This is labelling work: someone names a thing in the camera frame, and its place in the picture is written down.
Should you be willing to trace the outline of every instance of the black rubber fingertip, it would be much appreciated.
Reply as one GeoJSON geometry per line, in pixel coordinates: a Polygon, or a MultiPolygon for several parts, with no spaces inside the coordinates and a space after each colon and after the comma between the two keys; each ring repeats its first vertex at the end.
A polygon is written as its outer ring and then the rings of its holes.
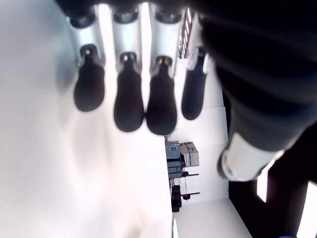
{"type": "Polygon", "coordinates": [[[125,65],[118,75],[118,90],[114,104],[114,121],[118,129],[132,132],[140,128],[144,118],[141,76],[132,65],[125,65]]]}
{"type": "Polygon", "coordinates": [[[79,70],[74,90],[74,101],[78,110],[90,112],[98,108],[105,97],[105,70],[90,61],[79,70]]]}
{"type": "Polygon", "coordinates": [[[194,70],[187,71],[182,98],[182,114],[187,120],[196,119],[202,111],[205,82],[206,74],[203,73],[203,65],[201,63],[197,64],[194,70]]]}
{"type": "Polygon", "coordinates": [[[169,77],[167,70],[160,69],[151,79],[146,117],[149,130],[156,135],[169,135],[176,127],[174,81],[169,77]]]}

